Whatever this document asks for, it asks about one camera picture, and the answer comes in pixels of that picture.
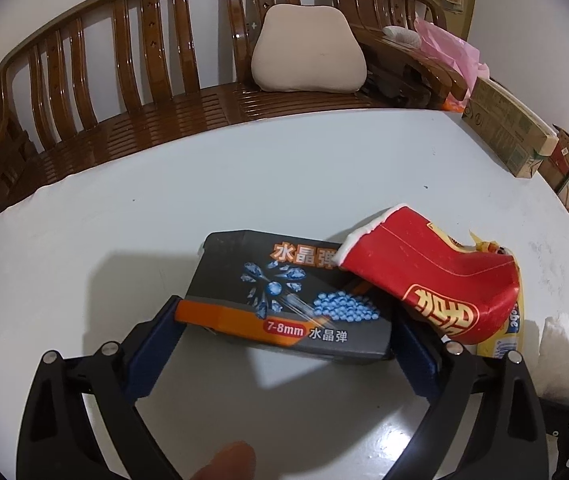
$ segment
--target white table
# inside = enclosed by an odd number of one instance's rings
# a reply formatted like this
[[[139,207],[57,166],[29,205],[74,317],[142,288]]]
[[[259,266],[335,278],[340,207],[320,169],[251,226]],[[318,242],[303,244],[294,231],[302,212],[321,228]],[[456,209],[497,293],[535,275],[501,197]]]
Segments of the white table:
[[[327,112],[231,126],[70,176],[2,213],[1,471],[14,477],[24,400],[43,352],[94,352],[171,294],[184,295],[207,234],[341,241],[400,202],[458,240],[470,241],[473,229],[515,252],[533,366],[545,317],[569,315],[569,215],[539,175],[513,178],[443,112]],[[260,480],[350,480],[381,478],[427,404],[394,362],[329,364],[189,328],[138,407],[185,477],[244,439],[257,450]],[[455,468],[459,437],[442,473]]]

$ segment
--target white towel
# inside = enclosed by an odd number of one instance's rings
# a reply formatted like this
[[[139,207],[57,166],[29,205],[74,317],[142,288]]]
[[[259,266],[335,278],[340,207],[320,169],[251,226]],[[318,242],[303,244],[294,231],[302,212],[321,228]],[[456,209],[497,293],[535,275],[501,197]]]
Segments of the white towel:
[[[389,40],[394,41],[395,43],[410,46],[411,48],[420,48],[422,45],[422,38],[420,38],[420,35],[414,30],[398,27],[397,25],[391,25],[389,27],[384,27],[382,31]]]

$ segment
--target beige cushion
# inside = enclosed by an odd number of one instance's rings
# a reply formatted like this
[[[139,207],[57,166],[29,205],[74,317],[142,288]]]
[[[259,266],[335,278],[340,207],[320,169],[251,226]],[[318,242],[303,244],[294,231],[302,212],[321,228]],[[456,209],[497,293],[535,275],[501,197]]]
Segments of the beige cushion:
[[[279,4],[266,13],[251,72],[267,92],[352,93],[364,84],[366,62],[342,12]]]

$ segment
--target red packaging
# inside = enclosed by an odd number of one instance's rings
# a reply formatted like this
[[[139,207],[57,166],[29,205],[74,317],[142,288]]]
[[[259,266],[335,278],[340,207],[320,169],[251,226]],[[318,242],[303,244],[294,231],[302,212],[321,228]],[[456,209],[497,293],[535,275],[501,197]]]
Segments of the red packaging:
[[[520,290],[513,256],[500,252],[465,247],[402,204],[351,233],[333,261],[477,344],[501,328]]]

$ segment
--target water bead box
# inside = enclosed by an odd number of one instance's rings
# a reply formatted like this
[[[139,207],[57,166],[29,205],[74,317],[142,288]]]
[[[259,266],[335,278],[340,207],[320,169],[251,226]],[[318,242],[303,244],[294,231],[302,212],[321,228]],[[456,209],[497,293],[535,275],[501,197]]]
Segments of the water bead box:
[[[397,300],[334,266],[338,247],[256,231],[212,233],[176,320],[335,360],[388,358]]]

